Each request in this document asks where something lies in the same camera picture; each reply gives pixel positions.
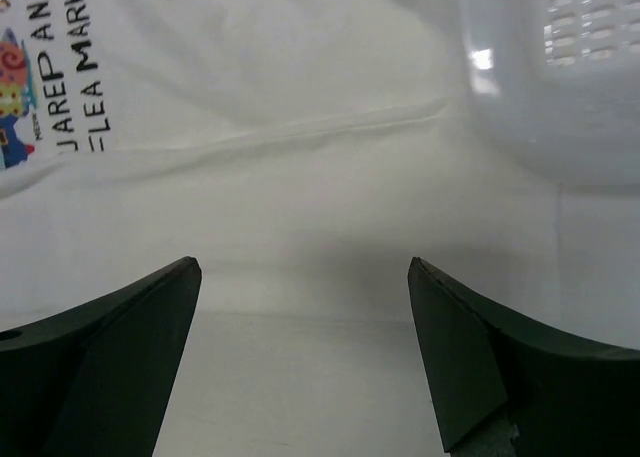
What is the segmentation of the white printed cartoon t-shirt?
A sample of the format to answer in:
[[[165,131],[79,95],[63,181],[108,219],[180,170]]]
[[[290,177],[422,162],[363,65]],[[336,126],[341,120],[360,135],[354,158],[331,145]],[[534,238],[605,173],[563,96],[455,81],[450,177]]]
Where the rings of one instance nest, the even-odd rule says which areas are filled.
[[[183,256],[230,313],[560,314],[558,192],[473,124],[456,0],[1,0],[1,318]]]

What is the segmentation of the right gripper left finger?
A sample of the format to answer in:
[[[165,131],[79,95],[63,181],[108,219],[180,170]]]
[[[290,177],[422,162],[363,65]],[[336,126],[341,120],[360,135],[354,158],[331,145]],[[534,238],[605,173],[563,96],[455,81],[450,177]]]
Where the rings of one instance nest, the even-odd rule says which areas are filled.
[[[198,261],[184,257],[2,331],[2,455],[152,455],[201,282]]]

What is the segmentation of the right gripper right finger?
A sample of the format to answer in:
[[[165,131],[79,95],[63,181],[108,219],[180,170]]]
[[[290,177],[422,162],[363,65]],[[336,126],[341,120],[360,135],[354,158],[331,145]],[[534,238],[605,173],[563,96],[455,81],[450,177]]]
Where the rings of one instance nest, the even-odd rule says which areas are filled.
[[[544,324],[420,258],[408,288],[447,454],[638,454],[637,350]]]

